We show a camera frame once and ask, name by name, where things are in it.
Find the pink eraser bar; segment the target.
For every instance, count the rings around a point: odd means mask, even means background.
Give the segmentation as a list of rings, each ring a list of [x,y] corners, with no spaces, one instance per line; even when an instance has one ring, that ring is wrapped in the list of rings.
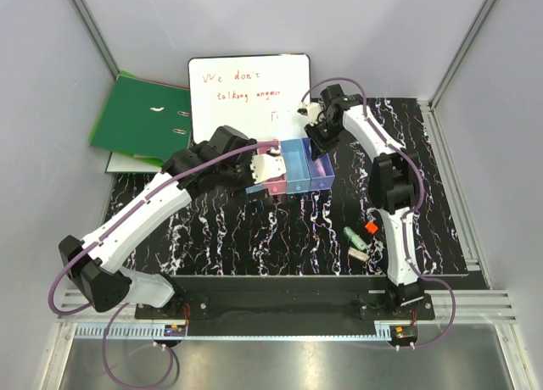
[[[327,163],[328,156],[323,155],[320,159],[317,161],[314,161],[314,165],[316,168],[316,173],[320,178],[324,178],[328,176],[328,163]]]

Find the purple plastic bin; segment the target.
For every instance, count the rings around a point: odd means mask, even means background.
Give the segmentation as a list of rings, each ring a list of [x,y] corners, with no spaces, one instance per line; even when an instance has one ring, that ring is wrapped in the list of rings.
[[[335,173],[329,156],[325,153],[317,160],[311,157],[311,143],[308,138],[302,139],[305,149],[307,167],[310,174],[310,192],[331,190]]]

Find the light blue plastic bin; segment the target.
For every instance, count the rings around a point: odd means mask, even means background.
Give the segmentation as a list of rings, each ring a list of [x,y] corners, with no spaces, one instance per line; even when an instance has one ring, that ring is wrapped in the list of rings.
[[[262,183],[254,184],[253,186],[247,187],[245,189],[247,194],[257,193],[264,190],[266,187]]]

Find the white dry-erase board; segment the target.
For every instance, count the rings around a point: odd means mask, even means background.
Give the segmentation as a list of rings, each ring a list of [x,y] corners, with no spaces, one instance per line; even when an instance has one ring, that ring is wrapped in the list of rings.
[[[305,136],[297,113],[311,87],[305,53],[192,58],[188,79],[195,142],[221,125],[259,141]]]

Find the orange small cube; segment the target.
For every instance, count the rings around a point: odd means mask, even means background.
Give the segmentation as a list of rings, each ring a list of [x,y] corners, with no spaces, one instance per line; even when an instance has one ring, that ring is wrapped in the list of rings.
[[[365,229],[372,235],[376,234],[378,231],[378,226],[373,222],[369,221],[365,224]]]

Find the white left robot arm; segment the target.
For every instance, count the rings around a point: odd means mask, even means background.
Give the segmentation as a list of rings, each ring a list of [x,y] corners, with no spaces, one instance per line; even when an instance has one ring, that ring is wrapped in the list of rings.
[[[286,172],[278,140],[258,142],[220,126],[209,141],[173,153],[151,182],[105,224],[83,238],[65,237],[59,243],[64,264],[59,275],[68,277],[98,313],[129,303],[175,318],[182,312],[182,289],[168,276],[127,269],[129,254],[197,197],[223,187],[235,198],[244,198],[247,188]]]

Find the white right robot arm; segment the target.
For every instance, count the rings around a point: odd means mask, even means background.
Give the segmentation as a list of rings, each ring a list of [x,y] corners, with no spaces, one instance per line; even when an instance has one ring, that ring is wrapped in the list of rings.
[[[346,95],[339,84],[326,87],[316,103],[305,94],[297,112],[308,119],[304,130],[312,160],[335,148],[347,131],[372,161],[368,199],[383,221],[388,254],[385,308],[393,318],[406,318],[423,299],[413,226],[424,195],[418,154],[407,152],[374,119],[363,94]]]

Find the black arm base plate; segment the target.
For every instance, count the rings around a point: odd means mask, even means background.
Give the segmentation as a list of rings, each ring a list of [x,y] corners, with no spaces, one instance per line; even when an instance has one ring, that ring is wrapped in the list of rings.
[[[375,324],[432,321],[429,294],[397,306],[383,276],[176,276],[192,337],[358,338]]]

